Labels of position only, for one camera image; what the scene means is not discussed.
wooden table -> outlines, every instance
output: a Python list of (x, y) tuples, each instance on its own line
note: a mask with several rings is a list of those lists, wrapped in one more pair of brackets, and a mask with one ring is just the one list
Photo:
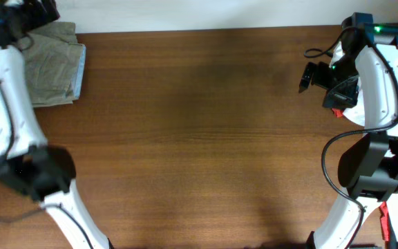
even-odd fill
[[(306, 48), (338, 26), (79, 35), (82, 96), (36, 109), (50, 144), (74, 157), (86, 207), (116, 248), (302, 243), (337, 194), (320, 155), (357, 126), (298, 94)], [(337, 161), (358, 137), (328, 154)], [(36, 207), (0, 185), (0, 213)], [(379, 213), (357, 243), (382, 245)], [(70, 248), (46, 214), (0, 223), (0, 248)]]

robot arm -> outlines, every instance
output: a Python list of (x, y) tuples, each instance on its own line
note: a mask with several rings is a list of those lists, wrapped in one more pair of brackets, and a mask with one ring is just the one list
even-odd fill
[(0, 4), (0, 181), (39, 201), (72, 247), (113, 248), (82, 203), (70, 154), (48, 146), (28, 95), (22, 53), (11, 45), (58, 16), (49, 0)]
[[(344, 31), (354, 28), (340, 37), (341, 44), (334, 49), (330, 66), (324, 63), (307, 66), (300, 92), (312, 80), (312, 84), (327, 89), (324, 107), (344, 109), (357, 103), (361, 83), (365, 129), (388, 127), (398, 116), (398, 27), (375, 25), (371, 15), (361, 13), (346, 19), (342, 27)], [(375, 44), (389, 67), (368, 41)], [(396, 82), (389, 74), (390, 68)], [(364, 134), (342, 155), (338, 177), (343, 186), (341, 191), (364, 207), (362, 222), (381, 201), (398, 193), (398, 123), (379, 133)], [(310, 235), (307, 245), (309, 248), (346, 248), (361, 225), (360, 215), (355, 203), (339, 195), (328, 218)]]

folded cloth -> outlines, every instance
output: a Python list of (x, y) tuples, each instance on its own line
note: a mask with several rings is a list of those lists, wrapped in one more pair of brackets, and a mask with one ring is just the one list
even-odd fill
[(76, 25), (52, 22), (20, 39), (26, 81), (34, 107), (71, 104), (79, 98), (86, 47), (77, 43)]

black bracket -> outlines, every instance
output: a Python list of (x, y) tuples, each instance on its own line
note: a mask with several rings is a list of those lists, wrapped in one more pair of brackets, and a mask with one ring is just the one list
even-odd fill
[[(394, 156), (385, 157), (388, 150)], [(398, 193), (398, 137), (386, 131), (366, 134), (342, 155), (338, 177), (351, 198), (387, 201)]]
[(32, 149), (22, 156), (0, 161), (0, 181), (34, 201), (59, 191), (67, 193), (75, 177), (73, 159), (61, 147)]
[(314, 64), (309, 62), (299, 84), (299, 93), (304, 92), (311, 82), (326, 90), (323, 107), (345, 109), (355, 107), (359, 89), (357, 82), (359, 74), (354, 63), (342, 58), (331, 68), (324, 62)]
[(55, 0), (24, 0), (18, 6), (0, 1), (0, 47), (5, 48), (26, 32), (59, 18)]

black cable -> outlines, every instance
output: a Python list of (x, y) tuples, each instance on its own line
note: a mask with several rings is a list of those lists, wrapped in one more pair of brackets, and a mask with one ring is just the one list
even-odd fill
[(35, 45), (35, 41), (34, 41), (33, 37), (30, 34), (25, 33), (24, 35), (25, 35), (25, 38), (27, 38), (30, 41), (30, 43), (25, 48), (18, 48), (21, 52), (23, 52), (25, 50), (28, 50), (28, 49), (31, 49), (33, 47), (33, 45)]
[[(322, 55), (328, 55), (328, 56), (332, 57), (332, 53), (330, 51), (337, 45), (337, 42), (339, 42), (339, 40), (342, 38), (343, 34), (348, 32), (349, 30), (358, 30), (358, 28), (356, 28), (356, 27), (347, 27), (347, 28), (345, 28), (344, 30), (342, 30), (340, 35), (337, 37), (336, 41), (327, 50), (322, 51), (319, 48), (310, 48), (310, 49), (307, 49), (303, 53), (303, 56), (305, 56), (306, 58), (310, 58), (310, 59), (317, 58), (317, 57), (320, 57)], [(312, 51), (316, 51), (316, 52), (320, 52), (320, 53), (315, 54), (315, 55), (308, 55), (308, 52), (312, 52)]]
[[(1, 89), (1, 83), (2, 82), (0, 81), (0, 93), (1, 93), (1, 96), (3, 98), (4, 104), (6, 106), (6, 109), (8, 110), (8, 101), (7, 101), (7, 99), (6, 99), (5, 95), (4, 95), (4, 92)], [(10, 115), (9, 111), (8, 111), (8, 117), (9, 117), (10, 130), (11, 130), (10, 142), (9, 142), (7, 150), (4, 153), (2, 153), (2, 155), (0, 156), (0, 162), (3, 162), (5, 160), (7, 160), (8, 153), (12, 149), (12, 146), (13, 146), (13, 144), (15, 142), (15, 129), (13, 127), (12, 116)], [(17, 222), (17, 221), (21, 221), (21, 220), (26, 219), (28, 217), (31, 217), (31, 216), (33, 216), (35, 214), (39, 214), (40, 212), (43, 212), (44, 210), (47, 210), (48, 208), (57, 208), (57, 209), (61, 210), (64, 214), (66, 214), (67, 217), (73, 221), (73, 223), (79, 228), (81, 233), (84, 235), (84, 238), (87, 241), (87, 244), (88, 244), (89, 248), (93, 249), (93, 245), (91, 244), (91, 241), (88, 238), (88, 235), (87, 235), (86, 231), (76, 221), (76, 219), (67, 210), (65, 210), (62, 207), (62, 205), (49, 204), (49, 205), (45, 205), (45, 206), (43, 206), (41, 208), (38, 208), (36, 210), (31, 210), (31, 211), (25, 212), (23, 214), (20, 214), (18, 216), (14, 216), (14, 217), (0, 216), (0, 222), (2, 222), (2, 223), (14, 223), (14, 222)]]
[[(315, 57), (319, 57), (322, 56), (324, 54), (326, 54), (328, 51), (330, 51), (332, 48), (334, 48), (337, 44), (337, 42), (339, 42), (340, 38), (342, 38), (343, 34), (347, 31), (347, 30), (358, 30), (359, 32), (362, 32), (360, 29), (356, 28), (356, 27), (348, 27), (346, 29), (344, 29), (342, 31), (342, 33), (339, 35), (339, 37), (337, 38), (337, 40), (333, 43), (333, 45), (331, 45), (331, 47), (317, 55), (312, 55), (312, 56), (308, 56), (306, 55), (306, 52), (304, 54), (305, 57), (307, 58), (315, 58)], [(331, 186), (332, 189), (334, 189), (334, 191), (336, 191), (338, 194), (340, 194), (343, 198), (352, 201), (353, 203), (356, 203), (357, 206), (360, 209), (360, 217), (359, 217), (359, 223), (357, 224), (356, 230), (354, 231), (354, 233), (352, 234), (351, 239), (349, 240), (347, 246), (345, 247), (345, 249), (348, 249), (352, 242), (354, 241), (355, 237), (357, 236), (357, 233), (359, 232), (362, 222), (363, 222), (363, 218), (365, 216), (365, 208), (364, 206), (358, 202), (355, 199), (352, 199), (351, 197), (349, 197), (347, 194), (343, 193), (332, 181), (330, 176), (327, 173), (327, 169), (326, 169), (326, 164), (325, 164), (325, 157), (326, 157), (326, 153), (328, 151), (328, 148), (330, 147), (330, 145), (332, 143), (334, 143), (335, 141), (337, 141), (340, 138), (344, 138), (346, 136), (351, 136), (351, 135), (356, 135), (356, 134), (363, 134), (363, 133), (371, 133), (371, 132), (380, 132), (380, 131), (387, 131), (393, 127), (395, 127), (398, 124), (398, 82), (397, 82), (397, 78), (395, 77), (394, 74), (394, 70), (393, 68), (389, 65), (389, 63), (386, 61), (385, 57), (380, 53), (379, 49), (376, 47), (376, 45), (374, 43), (372, 43), (368, 36), (364, 35), (364, 37), (366, 38), (368, 45), (374, 50), (374, 52), (377, 54), (377, 56), (379, 57), (379, 59), (382, 61), (382, 63), (385, 65), (386, 69), (388, 70), (388, 73), (390, 74), (391, 77), (391, 81), (394, 84), (394, 88), (395, 88), (395, 93), (396, 93), (396, 99), (397, 99), (397, 116), (396, 118), (392, 121), (391, 124), (385, 126), (385, 127), (380, 127), (380, 128), (372, 128), (372, 129), (363, 129), (363, 130), (356, 130), (356, 131), (349, 131), (349, 132), (345, 132), (345, 133), (341, 133), (333, 138), (331, 138), (327, 144), (325, 145), (325, 147), (323, 148), (322, 151), (322, 155), (321, 155), (321, 166), (322, 166), (322, 171), (323, 171), (323, 175), (326, 179), (326, 181), (328, 182), (328, 184)]]

